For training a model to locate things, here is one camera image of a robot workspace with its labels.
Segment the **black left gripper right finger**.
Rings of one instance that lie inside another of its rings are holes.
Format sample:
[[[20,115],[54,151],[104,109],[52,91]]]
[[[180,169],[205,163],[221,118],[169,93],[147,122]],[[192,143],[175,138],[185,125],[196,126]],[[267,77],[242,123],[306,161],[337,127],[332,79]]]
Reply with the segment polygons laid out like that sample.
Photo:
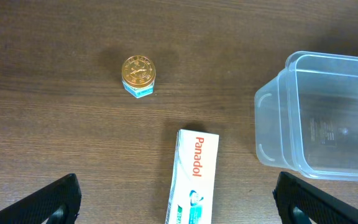
[[[273,197],[282,223],[358,224],[358,209],[288,173],[279,173]]]

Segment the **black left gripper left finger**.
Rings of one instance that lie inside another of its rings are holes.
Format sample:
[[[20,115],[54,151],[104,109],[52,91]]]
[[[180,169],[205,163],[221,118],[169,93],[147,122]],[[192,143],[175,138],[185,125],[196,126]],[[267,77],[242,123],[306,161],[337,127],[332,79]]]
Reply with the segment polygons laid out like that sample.
[[[74,223],[81,189],[75,174],[67,174],[0,211],[0,223]]]

